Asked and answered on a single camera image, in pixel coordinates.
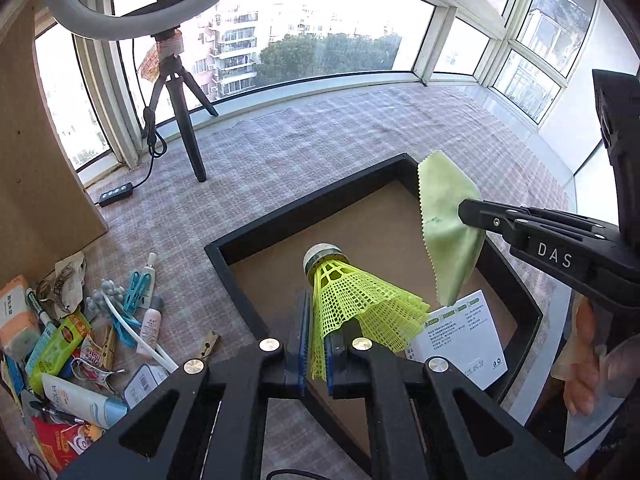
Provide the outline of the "person's right hand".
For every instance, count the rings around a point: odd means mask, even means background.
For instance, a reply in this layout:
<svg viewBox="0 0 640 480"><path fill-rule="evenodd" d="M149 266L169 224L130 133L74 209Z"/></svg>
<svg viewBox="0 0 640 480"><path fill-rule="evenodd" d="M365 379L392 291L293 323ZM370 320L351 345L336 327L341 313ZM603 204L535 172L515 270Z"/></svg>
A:
<svg viewBox="0 0 640 480"><path fill-rule="evenodd" d="M565 406L572 416L588 416L596 405L596 389L600 382L600 364L593 345L596 330L596 316L589 300L584 297L575 311L572 328L577 344L576 361L570 367L570 378L565 381L563 391Z"/></svg>

